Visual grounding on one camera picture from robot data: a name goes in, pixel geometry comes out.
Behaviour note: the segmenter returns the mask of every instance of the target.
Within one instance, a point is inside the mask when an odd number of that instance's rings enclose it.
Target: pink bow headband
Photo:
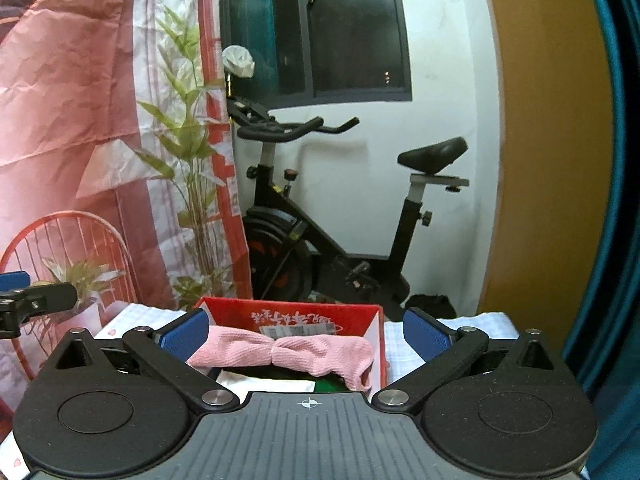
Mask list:
[[[276,365],[322,377],[334,372],[347,388],[367,392],[373,347],[364,338],[341,335],[283,337],[210,326],[207,342],[189,359],[196,368]]]

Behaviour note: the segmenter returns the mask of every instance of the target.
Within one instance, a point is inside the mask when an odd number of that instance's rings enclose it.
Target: barcode label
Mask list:
[[[260,333],[271,339],[281,337],[308,336],[308,335],[336,335],[334,323],[315,323],[304,325],[273,325],[261,326]]]

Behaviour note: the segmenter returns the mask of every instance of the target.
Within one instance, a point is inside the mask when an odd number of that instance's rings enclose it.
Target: window frame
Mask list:
[[[293,108],[310,105],[364,103],[364,102],[408,102],[412,101],[411,63],[409,41],[404,19],[402,0],[394,0],[398,31],[400,36],[400,57],[404,73],[404,86],[401,88],[354,88],[330,91],[315,91],[313,88],[313,69],[311,60],[311,38],[308,23],[307,0],[298,0],[300,30],[302,36],[302,54],[304,63],[305,91],[297,94],[279,95],[265,99],[262,104],[267,108]],[[230,0],[220,0],[220,41],[222,49],[230,45],[231,20]]]

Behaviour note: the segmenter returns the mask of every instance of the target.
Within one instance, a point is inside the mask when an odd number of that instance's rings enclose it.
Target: exercise bike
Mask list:
[[[278,144],[311,132],[342,134],[360,120],[353,118],[336,128],[324,126],[320,117],[279,123],[263,106],[239,97],[228,99],[228,111],[239,126],[239,138],[262,143],[260,162],[246,173],[255,180],[255,197],[243,220],[254,298],[305,301],[315,291],[341,303],[379,304],[390,320],[402,320],[401,304],[409,295],[402,267],[416,224],[428,226],[432,218],[431,212],[420,211],[424,189],[431,184],[459,192],[469,186],[467,179],[437,174],[466,152],[465,139],[455,137],[401,153],[398,163],[418,173],[411,175],[389,256],[349,254],[290,198],[297,171],[284,171],[284,188],[273,183],[274,156]]]

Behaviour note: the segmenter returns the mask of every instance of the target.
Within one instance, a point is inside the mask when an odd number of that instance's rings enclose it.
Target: brown door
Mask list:
[[[560,348],[590,277],[612,150],[609,65],[593,0],[492,0],[504,139],[480,312]]]

